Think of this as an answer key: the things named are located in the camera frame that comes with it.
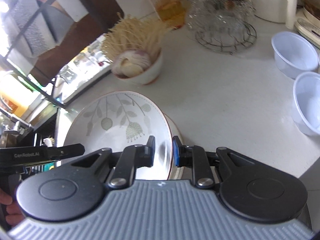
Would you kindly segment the person's left hand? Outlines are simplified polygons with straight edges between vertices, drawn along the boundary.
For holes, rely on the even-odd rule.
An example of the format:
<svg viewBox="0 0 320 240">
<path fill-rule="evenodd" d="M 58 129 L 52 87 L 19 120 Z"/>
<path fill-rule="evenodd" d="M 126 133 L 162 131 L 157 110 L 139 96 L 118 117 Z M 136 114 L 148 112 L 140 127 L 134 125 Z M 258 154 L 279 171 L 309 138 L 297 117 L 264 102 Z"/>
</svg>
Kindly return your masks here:
<svg viewBox="0 0 320 240">
<path fill-rule="evenodd" d="M 12 196 L 5 193 L 2 189 L 0 189 L 0 193 L 0 202 L 6 206 L 6 212 L 8 213 L 5 216 L 6 223 L 10 226 L 18 225 L 24 220 L 24 215 L 22 214 L 18 203 L 13 200 Z"/>
</svg>

